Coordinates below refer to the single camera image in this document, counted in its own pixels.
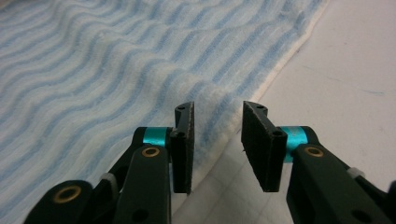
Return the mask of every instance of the white towel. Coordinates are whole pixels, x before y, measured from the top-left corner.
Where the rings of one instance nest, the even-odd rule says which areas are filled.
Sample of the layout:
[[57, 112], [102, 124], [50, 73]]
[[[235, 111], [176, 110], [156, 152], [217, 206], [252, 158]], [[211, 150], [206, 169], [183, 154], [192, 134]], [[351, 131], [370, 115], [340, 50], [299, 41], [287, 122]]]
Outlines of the white towel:
[[[195, 102], [196, 186], [309, 37], [327, 0], [6, 1], [0, 5], [0, 222], [54, 185], [94, 186], [139, 126]], [[175, 197], [177, 205], [183, 200]]]

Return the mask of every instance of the white cloth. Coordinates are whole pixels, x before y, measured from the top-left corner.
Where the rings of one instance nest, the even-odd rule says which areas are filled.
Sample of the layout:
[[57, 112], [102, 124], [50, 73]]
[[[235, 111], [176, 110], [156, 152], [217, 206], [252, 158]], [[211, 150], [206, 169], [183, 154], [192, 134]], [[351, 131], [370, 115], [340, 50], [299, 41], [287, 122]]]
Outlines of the white cloth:
[[[327, 0], [0, 5], [0, 222], [55, 184], [96, 185], [139, 126], [195, 102], [193, 185], [309, 37]], [[174, 198], [174, 209], [183, 201]]]

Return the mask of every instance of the white table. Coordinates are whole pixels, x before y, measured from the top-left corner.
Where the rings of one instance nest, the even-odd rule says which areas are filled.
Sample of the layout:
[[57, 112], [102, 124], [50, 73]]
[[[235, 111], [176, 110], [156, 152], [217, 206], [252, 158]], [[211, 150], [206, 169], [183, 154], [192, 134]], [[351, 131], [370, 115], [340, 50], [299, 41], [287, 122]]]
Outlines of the white table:
[[[259, 103], [276, 126], [312, 127], [323, 146], [388, 191], [396, 180], [396, 2], [331, 1]], [[242, 149], [239, 133], [173, 223], [292, 223], [291, 164], [281, 191], [263, 193]]]

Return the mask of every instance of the blue stripe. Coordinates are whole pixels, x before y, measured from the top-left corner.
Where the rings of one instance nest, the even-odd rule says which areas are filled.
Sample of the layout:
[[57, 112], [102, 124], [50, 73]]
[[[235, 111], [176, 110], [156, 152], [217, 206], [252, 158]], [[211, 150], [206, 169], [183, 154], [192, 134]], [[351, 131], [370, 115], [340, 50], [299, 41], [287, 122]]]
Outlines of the blue stripe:
[[[105, 2], [106, 2], [105, 0], [102, 0], [101, 4], [97, 5], [96, 7], [102, 7], [102, 6], [105, 4]], [[60, 24], [59, 26], [57, 26], [58, 28], [59, 28], [59, 27], [62, 27], [64, 22], [68, 22], [68, 23], [67, 23], [66, 31], [69, 31], [69, 30], [71, 29], [71, 27], [73, 27], [74, 21], [76, 21], [77, 19], [79, 19], [79, 18], [81, 18], [81, 17], [83, 17], [83, 16], [91, 15], [90, 13], [80, 12], [80, 13], [74, 15], [70, 20], [66, 20], [65, 17], [67, 16], [68, 11], [71, 10], [71, 9], [73, 9], [73, 7], [74, 7], [74, 6], [70, 6], [68, 9], [66, 9], [66, 10], [63, 11], [62, 18], [60, 19], [61, 24]], [[16, 57], [16, 56], [21, 57], [21, 55], [23, 55], [24, 52], [28, 51], [29, 49], [32, 49], [34, 46], [36, 46], [36, 45], [38, 45], [38, 44], [40, 44], [40, 43], [42, 43], [42, 42], [48, 41], [48, 39], [50, 39], [50, 38], [53, 37], [53, 36], [56, 36], [56, 35], [59, 34], [59, 33], [60, 33], [60, 32], [59, 32], [58, 30], [55, 29], [55, 30], [53, 30], [53, 31], [52, 31], [51, 33], [49, 33], [49, 34], [45, 34], [44, 36], [39, 36], [37, 39], [31, 40], [31, 44], [30, 44], [30, 45], [24, 47], [23, 49], [14, 51], [14, 52], [12, 52], [12, 53], [9, 53], [8, 55], [3, 55], [3, 57], [1, 57], [0, 60], [4, 60], [4, 59], [11, 58], [11, 57]]]
[[198, 93], [204, 88], [205, 84], [207, 84], [207, 81], [204, 80], [195, 83], [194, 86], [189, 91], [189, 93], [187, 93], [184, 102], [193, 101], [197, 97]]
[[194, 28], [197, 27], [198, 24], [202, 21], [202, 19], [204, 18], [204, 16], [210, 11], [210, 10], [215, 10], [216, 7], [218, 6], [222, 6], [225, 3], [227, 3], [227, 0], [221, 0], [220, 2], [218, 2], [216, 5], [214, 6], [207, 6], [204, 7], [199, 13], [198, 15], [190, 22], [189, 27], [190, 28]]
[[163, 110], [163, 105], [165, 103], [165, 96], [169, 91], [169, 87], [176, 80], [176, 78], [180, 77], [183, 74], [181, 69], [177, 69], [166, 76], [165, 81], [162, 83], [161, 89], [158, 92], [158, 98], [155, 104], [152, 104], [153, 108], [141, 119], [139, 122], [139, 126], [147, 125], [149, 122], [154, 119], [155, 115]]
[[[162, 2], [157, 2], [156, 6], [152, 9], [152, 12], [155, 10], [159, 10], [157, 7], [159, 7], [161, 4], [162, 4]], [[137, 21], [134, 21], [134, 23], [129, 28], [125, 29], [123, 34], [129, 35], [130, 33], [132, 33], [134, 31], [134, 29], [136, 29], [139, 25], [141, 25], [143, 23], [142, 21], [146, 21], [149, 18], [150, 18], [150, 16], [141, 18]]]
[[[187, 3], [182, 3], [182, 4], [180, 4], [176, 9], [175, 9], [175, 11], [172, 13], [172, 15], [171, 15], [171, 17], [168, 19], [168, 22], [166, 23], [166, 24], [171, 24], [171, 22], [169, 22], [169, 21], [171, 21], [171, 20], [177, 20], [178, 19], [178, 17], [180, 16], [180, 10], [182, 10], [182, 8], [183, 7], [185, 7], [185, 6], [187, 6], [188, 4]], [[126, 29], [126, 31], [125, 31], [125, 35], [129, 35], [130, 33], [132, 33], [133, 31], [134, 31], [134, 29], [136, 29], [139, 25], [141, 25], [142, 24], [142, 21], [144, 21], [145, 20], [145, 18], [143, 18], [143, 19], [141, 19], [141, 20], [139, 20], [139, 21], [136, 21], [130, 28], [128, 28], [128, 29]], [[137, 41], [137, 43], [142, 43], [142, 39], [139, 39], [138, 41]]]
[[[56, 52], [56, 48], [50, 48], [50, 49], [45, 49], [43, 52], [38, 53], [37, 55], [34, 55], [33, 58], [29, 58], [20, 62], [15, 62], [12, 64], [9, 64], [7, 67], [2, 68], [0, 71], [2, 71], [2, 73], [0, 73], [0, 77], [5, 76], [8, 73], [8, 70], [17, 70], [18, 68], [20, 68], [21, 66], [26, 66], [28, 63], [37, 63], [38, 61], [42, 60], [42, 59], [46, 59], [45, 57], [50, 56], [51, 53]], [[60, 64], [61, 62], [66, 61], [67, 59], [70, 58], [70, 56], [72, 55], [71, 50], [69, 50], [68, 52], [66, 52], [67, 54], [65, 54], [64, 56], [62, 56], [57, 63], [53, 63], [53, 64], [48, 64], [46, 65], [46, 67], [44, 69], [36, 69], [36, 70], [30, 70], [29, 72], [25, 72], [25, 73], [19, 73], [16, 74], [14, 76], [12, 76], [12, 79], [5, 85], [5, 88], [10, 88], [10, 85], [13, 85], [18, 79], [24, 78], [26, 76], [30, 76], [31, 74], [42, 74], [45, 72], [50, 71], [50, 68], [55, 68], [53, 67], [53, 65], [55, 64]], [[2, 99], [3, 96], [3, 92], [7, 91], [6, 89], [2, 89], [1, 93], [0, 93], [0, 100]]]
[[[10, 16], [10, 18], [8, 18], [8, 20], [0, 21], [1, 30], [3, 30], [3, 32], [4, 32], [6, 29], [9, 29], [9, 28], [17, 28], [18, 26], [21, 26], [21, 25], [23, 25], [23, 26], [31, 25], [30, 23], [36, 22], [35, 19], [45, 15], [43, 12], [51, 10], [51, 8], [53, 6], [54, 6], [54, 1], [50, 1], [49, 4], [46, 3], [45, 1], [40, 1], [38, 3], [34, 3], [32, 6], [27, 6], [27, 9], [18, 8], [18, 10], [16, 10], [15, 14], [9, 13], [9, 12], [5, 13], [5, 15], [11, 15], [11, 16]], [[39, 9], [37, 11], [37, 13], [35, 13], [33, 15], [26, 14], [26, 10], [28, 10], [30, 13], [32, 13], [37, 8]], [[20, 18], [22, 16], [26, 16], [26, 19], [24, 19], [23, 21], [21, 21], [21, 19], [15, 20], [15, 18], [17, 18], [17, 17]]]
[[195, 65], [192, 66], [192, 71], [198, 71], [201, 66], [207, 61], [210, 55], [216, 50], [216, 46], [231, 32], [232, 30], [224, 29], [222, 30], [207, 46], [201, 56], [198, 58]]
[[[290, 37], [290, 35], [293, 35], [293, 33], [294, 32], [292, 30], [287, 31], [278, 39], [278, 41], [273, 46], [271, 46], [271, 48], [268, 49], [268, 51], [266, 51], [265, 55], [259, 61], [258, 65], [247, 75], [247, 77], [244, 79], [244, 82], [236, 89], [236, 93], [238, 95], [248, 96], [251, 94], [252, 91], [255, 91], [254, 89], [256, 88], [256, 85], [253, 85], [252, 87], [251, 84], [255, 84], [259, 81], [256, 77], [264, 67], [270, 68], [274, 66], [274, 63], [276, 63], [276, 61], [272, 59], [274, 57], [279, 58], [279, 55], [275, 56], [274, 53], [284, 53], [283, 51], [279, 52], [278, 50], [284, 47], [283, 44], [285, 43], [285, 41], [288, 41], [288, 37]], [[249, 93], [244, 94], [244, 91], [247, 88], [250, 88], [250, 91]]]
[[20, 14], [25, 14], [25, 10], [34, 9], [36, 7], [41, 7], [41, 3], [46, 1], [29, 1], [29, 3], [21, 1], [12, 1], [8, 6], [0, 9], [0, 22], [11, 22], [15, 21]]
[[223, 17], [223, 19], [221, 19], [221, 21], [219, 21], [216, 25], [215, 25], [215, 29], [219, 29], [219, 28], [224, 28], [224, 25], [231, 20], [231, 18], [241, 9], [243, 8], [246, 3], [249, 2], [249, 0], [244, 0], [242, 2], [240, 2], [240, 4], [237, 7], [234, 7], [231, 11], [229, 11], [227, 13], [227, 15], [225, 15]]
[[134, 15], [136, 15], [140, 11], [141, 6], [142, 6], [142, 0], [135, 0]]
[[155, 5], [154, 5], [154, 7], [153, 7], [153, 9], [152, 9], [152, 11], [151, 11], [151, 14], [149, 15], [149, 17], [148, 17], [148, 19], [149, 20], [154, 20], [155, 18], [159, 18], [160, 16], [159, 16], [159, 14], [161, 13], [161, 11], [160, 11], [160, 8], [161, 8], [161, 6], [163, 5], [163, 0], [161, 0], [161, 1], [158, 1]]
[[179, 45], [177, 51], [172, 56], [173, 62], [177, 62], [178, 59], [180, 59], [180, 57], [184, 54], [184, 51], [187, 50], [187, 46], [190, 44], [196, 34], [198, 34], [197, 31], [192, 31], [184, 38], [184, 40]]
[[171, 17], [167, 20], [166, 24], [174, 24], [177, 18], [180, 17], [181, 11], [188, 5], [188, 3], [182, 3], [178, 5], [176, 10], [172, 13]]
[[[148, 63], [144, 68], [143, 71], [138, 79], [138, 82], [136, 83], [136, 88], [134, 89], [134, 92], [131, 94], [131, 97], [129, 98], [128, 102], [121, 108], [121, 110], [125, 110], [127, 108], [130, 108], [135, 100], [137, 99], [137, 96], [140, 94], [140, 92], [142, 91], [142, 87], [144, 85], [144, 83], [146, 82], [146, 79], [148, 77], [148, 72], [150, 71], [150, 68], [155, 65], [156, 63], [160, 63], [162, 60], [157, 60], [157, 61], [152, 61], [150, 63]], [[77, 132], [75, 132], [75, 134], [73, 135], [73, 137], [71, 137], [72, 140], [68, 141], [66, 146], [63, 147], [63, 149], [59, 152], [59, 154], [56, 156], [56, 158], [54, 158], [52, 161], [53, 163], [51, 163], [47, 170], [50, 172], [46, 172], [44, 174], [42, 174], [39, 178], [35, 179], [34, 182], [32, 184], [29, 184], [28, 186], [26, 186], [25, 188], [23, 188], [23, 190], [20, 191], [20, 193], [17, 195], [17, 197], [14, 198], [14, 201], [11, 202], [10, 204], [6, 204], [5, 208], [7, 207], [13, 207], [15, 206], [15, 204], [23, 197], [25, 197], [25, 195], [29, 194], [31, 189], [35, 189], [36, 186], [38, 186], [40, 183], [42, 183], [45, 179], [47, 179], [54, 170], [56, 170], [57, 166], [59, 166], [59, 160], [61, 158], [65, 158], [69, 155], [70, 150], [68, 150], [69, 148], [73, 148], [72, 146], [77, 142], [76, 138], [80, 138], [81, 137], [81, 133], [85, 133], [86, 130], [84, 129], [79, 129]], [[121, 133], [120, 135], [124, 136], [125, 134], [129, 135], [130, 132], [127, 133]], [[118, 140], [120, 140], [120, 137], [117, 136], [113, 136], [110, 137], [111, 141], [106, 141], [103, 146], [99, 149], [99, 151], [104, 151], [107, 150], [110, 146], [113, 146], [114, 143]], [[35, 149], [32, 150], [33, 152], [36, 152], [40, 149], [40, 147], [42, 147], [42, 143], [38, 142], [38, 144], [36, 144]], [[12, 165], [14, 165], [15, 167], [9, 167], [8, 169], [6, 169], [6, 171], [4, 173], [8, 174], [8, 175], [0, 175], [0, 179], [4, 180], [5, 178], [9, 177], [11, 175], [11, 171], [15, 171], [17, 169], [17, 167], [19, 166], [18, 162], [13, 163]], [[5, 211], [6, 209], [0, 209], [0, 217], [3, 217], [5, 215]]]
[[[84, 62], [88, 61], [90, 59], [90, 56], [92, 55], [92, 52], [94, 50], [94, 46], [96, 45], [97, 40], [99, 39], [98, 35], [92, 40], [90, 47], [85, 55], [85, 59], [83, 60]], [[71, 78], [72, 76], [74, 76], [76, 73], [80, 72], [84, 66], [87, 65], [86, 63], [81, 63], [77, 68], [75, 68], [72, 72], [69, 72], [68, 74], [66, 74], [65, 76], [63, 76], [60, 80], [53, 80], [53, 81], [46, 81], [46, 82], [41, 82], [41, 83], [36, 83], [35, 85], [31, 86], [29, 89], [24, 89], [23, 92], [21, 92], [18, 97], [16, 98], [16, 100], [13, 101], [13, 104], [10, 108], [15, 108], [15, 106], [21, 101], [21, 98], [24, 97], [25, 95], [28, 95], [27, 93], [29, 91], [32, 91], [36, 88], [40, 88], [42, 86], [46, 86], [46, 85], [56, 85], [62, 82], [65, 82], [67, 79]], [[23, 133], [25, 130], [27, 130], [27, 128], [31, 125], [31, 123], [33, 122], [33, 119], [35, 117], [35, 113], [38, 111], [39, 108], [41, 108], [43, 105], [48, 104], [49, 102], [56, 100], [60, 97], [65, 97], [68, 96], [69, 93], [63, 93], [63, 94], [52, 94], [46, 98], [44, 98], [40, 103], [38, 103], [37, 105], [33, 106], [33, 108], [30, 109], [29, 111], [29, 115], [32, 116], [28, 116], [26, 117], [26, 121], [23, 122], [23, 125], [16, 131], [13, 132], [12, 134], [10, 134], [8, 137], [6, 137], [0, 144], [0, 148], [5, 148], [6, 146], [8, 146], [10, 143], [12, 143], [15, 139], [17, 139], [17, 137]], [[5, 118], [0, 118], [0, 120], [2, 122], [4, 122], [5, 119], [8, 119], [8, 117], [13, 115], [13, 111], [9, 110], [6, 113], [6, 117]]]
[[166, 30], [165, 34], [161, 37], [160, 41], [158, 41], [158, 44], [154, 48], [153, 52], [158, 53], [160, 52], [161, 49], [163, 49], [163, 46], [165, 46], [166, 40], [169, 39], [171, 32], [172, 32], [171, 29]]
[[213, 82], [219, 83], [221, 79], [227, 74], [232, 65], [247, 52], [248, 48], [252, 46], [253, 42], [262, 36], [262, 33], [271, 25], [271, 23], [265, 23], [257, 27], [244, 41], [244, 43], [233, 53], [233, 55], [227, 60], [227, 62], [220, 68], [218, 72], [213, 76]]
[[[83, 30], [83, 29], [82, 29], [82, 30]], [[37, 87], [37, 86], [36, 86], [36, 87]], [[0, 96], [0, 99], [1, 99], [1, 96]], [[10, 111], [8, 114], [6, 114], [6, 116], [10, 116], [10, 113], [12, 113], [12, 112]], [[4, 118], [1, 118], [0, 121], [3, 121], [3, 119], [4, 119]]]
[[[105, 3], [106, 3], [106, 1], [103, 1], [103, 2], [101, 2], [101, 3], [100, 3], [98, 6], [96, 6], [96, 7], [101, 7], [101, 6], [103, 6]], [[52, 23], [55, 23], [55, 27], [57, 27], [57, 28], [62, 27], [62, 25], [60, 25], [60, 26], [57, 25], [57, 24], [56, 24], [56, 23], [57, 23], [57, 20], [55, 20], [55, 18], [56, 18], [56, 16], [57, 16], [57, 13], [58, 13], [58, 10], [59, 10], [59, 8], [60, 8], [61, 5], [62, 5], [62, 4], [58, 4], [58, 6], [54, 9], [53, 14], [52, 14], [52, 15], [49, 17], [49, 19], [47, 19], [46, 21], [44, 21], [44, 22], [38, 24], [37, 26], [31, 27], [30, 29], [20, 31], [20, 32], [14, 34], [14, 35], [13, 35], [11, 38], [9, 38], [8, 40], [2, 42], [2, 43], [0, 44], [0, 49], [3, 48], [3, 47], [5, 47], [5, 46], [10, 46], [10, 45], [17, 39], [17, 37], [22, 36], [22, 35], [29, 34], [30, 32], [33, 32], [33, 31], [37, 31], [37, 30], [43, 29], [44, 27], [49, 26], [49, 25], [52, 24]], [[59, 21], [60, 21], [60, 22], [69, 21], [69, 20], [65, 20], [65, 17], [69, 14], [69, 11], [71, 11], [73, 8], [79, 8], [79, 7], [78, 7], [77, 5], [72, 5], [72, 6], [66, 7], [66, 9], [62, 10], [62, 17], [59, 19]], [[84, 13], [84, 12], [78, 13], [78, 15], [81, 15], [81, 14], [83, 14], [83, 15], [91, 15], [90, 13], [87, 13], [87, 12], [85, 12], [85, 13]]]
[[250, 19], [248, 23], [254, 23], [260, 20], [263, 16], [267, 14], [267, 8], [269, 4], [269, 0], [264, 0], [262, 2], [262, 6], [260, 7], [259, 11]]
[[[80, 16], [80, 15], [75, 15], [75, 17], [73, 17], [73, 18], [71, 19], [71, 21], [76, 20], [79, 16]], [[70, 22], [70, 23], [69, 23], [69, 26], [67, 27], [67, 30], [69, 30], [69, 29], [72, 28], [72, 24], [73, 24], [73, 22]], [[89, 27], [90, 25], [95, 25], [95, 24], [101, 24], [101, 22], [98, 22], [98, 21], [91, 21], [91, 22], [88, 22], [88, 23], [83, 24], [83, 25], [80, 27], [80, 29], [79, 29], [79, 32], [78, 32], [77, 37], [75, 38], [75, 39], [76, 39], [76, 40], [75, 40], [75, 43], [78, 43], [78, 42], [80, 41], [80, 39], [82, 38], [82, 35], [83, 35], [84, 33], [81, 32], [81, 31], [83, 31], [83, 30], [85, 30], [85, 29], [88, 29], [88, 27]], [[61, 40], [61, 41], [59, 41], [59, 43], [62, 43], [63, 41], [65, 41], [65, 39], [66, 39], [66, 36], [64, 36], [64, 39]], [[51, 48], [48, 50], [48, 53], [54, 52], [55, 49], [57, 49], [57, 48], [59, 48], [59, 46], [58, 46], [58, 44], [55, 44], [53, 47], [51, 47]], [[70, 49], [70, 51], [69, 51], [69, 55], [71, 55], [71, 54], [73, 54], [73, 49]], [[58, 60], [56, 63], [53, 63], [53, 64], [49, 65], [49, 67], [53, 68], [53, 66], [54, 66], [55, 64], [60, 65], [62, 62], [63, 62], [63, 58], [61, 58], [60, 60]], [[11, 85], [12, 85], [13, 83], [15, 83], [17, 80], [19, 80], [19, 79], [21, 79], [21, 78], [23, 78], [23, 77], [26, 77], [26, 76], [29, 76], [29, 77], [30, 77], [31, 75], [32, 75], [32, 72], [31, 72], [31, 73], [24, 73], [24, 74], [21, 74], [21, 75], [19, 75], [19, 76], [15, 76], [13, 79], [11, 79], [11, 81], [9, 81], [8, 84], [2, 89], [2, 91], [1, 91], [1, 93], [0, 93], [0, 101], [2, 101], [4, 97], [6, 97], [5, 94], [4, 94], [4, 92], [7, 92], [8, 89], [12, 89], [12, 88], [11, 88], [11, 87], [12, 87]]]
[[147, 39], [147, 37], [149, 36], [149, 34], [156, 28], [156, 24], [151, 24], [148, 29], [146, 29], [146, 31], [140, 36], [140, 38], [138, 38], [136, 40], [136, 44], [137, 45], [142, 45], [144, 43], [144, 41]]
[[[103, 59], [102, 64], [104, 64], [106, 61], [107, 61], [107, 59]], [[78, 88], [77, 90], [74, 91], [74, 94], [78, 94], [78, 93], [80, 93], [81, 91], [83, 91], [84, 89], [86, 89], [86, 88], [87, 88], [87, 83], [92, 83], [94, 79], [97, 79], [97, 78], [92, 78], [91, 81], [88, 81], [88, 82], [85, 83], [85, 85], [80, 86], [80, 88]], [[50, 97], [50, 98], [52, 98], [52, 99], [49, 99], [49, 100], [59, 99], [59, 97], [61, 97], [61, 96]], [[36, 106], [36, 108], [43, 107], [44, 104], [38, 105], [38, 106]], [[59, 118], [65, 118], [65, 117], [66, 117], [66, 114], [65, 114], [65, 113], [62, 113], [62, 115], [61, 115], [61, 116], [58, 116], [58, 117], [59, 117]], [[48, 129], [47, 129], [47, 130], [45, 131], [44, 135], [47, 136], [47, 135], [49, 135], [49, 134], [50, 134], [50, 131], [48, 131]]]
[[[156, 65], [156, 63], [161, 63], [162, 61], [159, 60], [157, 62], [154, 62], [153, 65]], [[171, 74], [171, 76], [169, 77], [169, 79], [167, 79], [167, 81], [173, 81], [177, 76], [179, 76], [179, 72], [175, 71], [174, 73]], [[122, 110], [126, 110], [128, 108], [131, 108], [134, 105], [134, 101], [136, 100], [137, 97], [135, 98], [130, 98], [130, 100], [127, 103], [127, 106], [125, 106]], [[78, 178], [82, 178], [82, 179], [86, 179], [88, 176], [91, 175], [91, 171], [94, 170], [98, 163], [95, 161], [99, 161], [102, 159], [102, 157], [106, 154], [106, 152], [108, 151], [109, 148], [111, 148], [112, 146], [114, 146], [117, 142], [119, 142], [121, 139], [130, 136], [132, 137], [132, 133], [134, 132], [134, 130], [137, 127], [141, 127], [141, 126], [145, 126], [148, 125], [148, 123], [154, 118], [154, 112], [153, 110], [161, 110], [163, 108], [163, 102], [161, 103], [161, 105], [152, 105], [153, 108], [150, 109], [150, 113], [148, 115], [146, 115], [145, 117], [143, 117], [142, 120], [139, 121], [139, 123], [137, 123], [136, 125], [131, 126], [130, 128], [128, 128], [127, 130], [124, 130], [120, 133], [115, 133], [114, 135], [110, 136], [102, 145], [101, 147], [96, 150], [95, 154], [91, 157], [91, 159], [89, 161], [87, 161], [85, 164], [85, 166], [80, 169], [81, 173], [78, 175]]]

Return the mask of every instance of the black plastic bracket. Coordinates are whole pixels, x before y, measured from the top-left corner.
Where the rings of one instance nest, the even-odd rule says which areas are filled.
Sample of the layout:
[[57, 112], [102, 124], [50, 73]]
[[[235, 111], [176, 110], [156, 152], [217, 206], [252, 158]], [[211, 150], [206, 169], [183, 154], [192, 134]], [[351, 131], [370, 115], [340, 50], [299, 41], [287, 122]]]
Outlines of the black plastic bracket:
[[325, 147], [300, 145], [287, 201], [296, 224], [392, 223]]
[[175, 108], [176, 128], [171, 132], [174, 193], [191, 193], [194, 154], [194, 103]]
[[278, 192], [288, 136], [267, 118], [268, 109], [244, 102], [242, 144], [265, 192]]
[[163, 147], [134, 152], [112, 223], [170, 223], [168, 162]]
[[92, 215], [92, 186], [82, 180], [65, 181], [49, 191], [35, 205], [25, 224], [77, 224]]

